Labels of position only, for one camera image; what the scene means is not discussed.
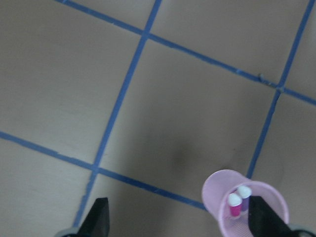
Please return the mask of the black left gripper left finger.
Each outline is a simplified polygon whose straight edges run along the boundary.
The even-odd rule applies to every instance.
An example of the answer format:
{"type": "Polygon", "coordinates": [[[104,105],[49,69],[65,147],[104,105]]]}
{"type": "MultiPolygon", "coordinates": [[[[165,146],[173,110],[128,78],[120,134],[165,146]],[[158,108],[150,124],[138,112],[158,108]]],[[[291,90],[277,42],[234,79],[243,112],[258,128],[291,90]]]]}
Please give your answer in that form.
{"type": "Polygon", "coordinates": [[[76,237],[107,237],[109,235],[109,200],[97,198],[76,237]]]}

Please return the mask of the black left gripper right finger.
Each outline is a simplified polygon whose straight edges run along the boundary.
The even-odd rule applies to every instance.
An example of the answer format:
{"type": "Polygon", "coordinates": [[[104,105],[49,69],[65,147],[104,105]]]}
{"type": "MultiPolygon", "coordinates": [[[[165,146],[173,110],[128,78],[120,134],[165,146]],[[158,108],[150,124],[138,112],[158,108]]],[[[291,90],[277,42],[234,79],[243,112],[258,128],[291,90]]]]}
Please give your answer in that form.
{"type": "Polygon", "coordinates": [[[248,227],[254,237],[290,237],[291,229],[261,196],[251,196],[248,227]]]}

